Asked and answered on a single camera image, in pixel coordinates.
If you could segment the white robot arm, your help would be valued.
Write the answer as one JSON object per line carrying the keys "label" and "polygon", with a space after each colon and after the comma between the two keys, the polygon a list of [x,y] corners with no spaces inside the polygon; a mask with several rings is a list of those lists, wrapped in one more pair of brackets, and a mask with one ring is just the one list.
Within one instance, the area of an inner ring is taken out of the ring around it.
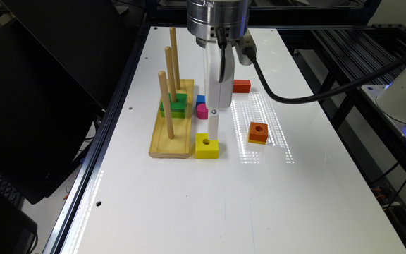
{"label": "white robot arm", "polygon": [[218,139],[219,114],[233,95],[233,45],[247,32],[250,1],[188,0],[187,28],[204,49],[208,139]]}

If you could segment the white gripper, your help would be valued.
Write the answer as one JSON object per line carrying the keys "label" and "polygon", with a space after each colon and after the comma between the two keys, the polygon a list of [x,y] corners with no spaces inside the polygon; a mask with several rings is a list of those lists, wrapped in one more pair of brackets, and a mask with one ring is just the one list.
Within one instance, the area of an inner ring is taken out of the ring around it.
{"label": "white gripper", "polygon": [[204,49],[204,96],[208,111],[208,139],[218,139],[219,111],[229,108],[233,95],[235,57],[234,41],[222,51],[217,41],[196,38]]}

